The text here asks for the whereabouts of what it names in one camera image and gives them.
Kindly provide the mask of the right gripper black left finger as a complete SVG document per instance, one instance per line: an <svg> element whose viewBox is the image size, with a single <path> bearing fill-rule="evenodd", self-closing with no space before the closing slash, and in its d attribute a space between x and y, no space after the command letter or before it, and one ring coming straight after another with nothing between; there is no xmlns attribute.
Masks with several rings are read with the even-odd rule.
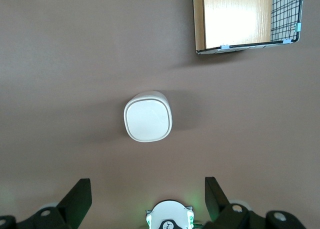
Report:
<svg viewBox="0 0 320 229"><path fill-rule="evenodd" d="M77 229L92 205L91 181L80 179L54 207L40 209L16 224L17 229Z"/></svg>

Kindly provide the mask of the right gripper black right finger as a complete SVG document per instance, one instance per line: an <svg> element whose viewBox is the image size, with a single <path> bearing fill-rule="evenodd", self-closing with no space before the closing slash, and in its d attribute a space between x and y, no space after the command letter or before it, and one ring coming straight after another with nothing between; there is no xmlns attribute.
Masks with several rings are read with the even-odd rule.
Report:
<svg viewBox="0 0 320 229"><path fill-rule="evenodd" d="M266 219L240 203L231 203L215 177L205 178L206 229L265 229Z"/></svg>

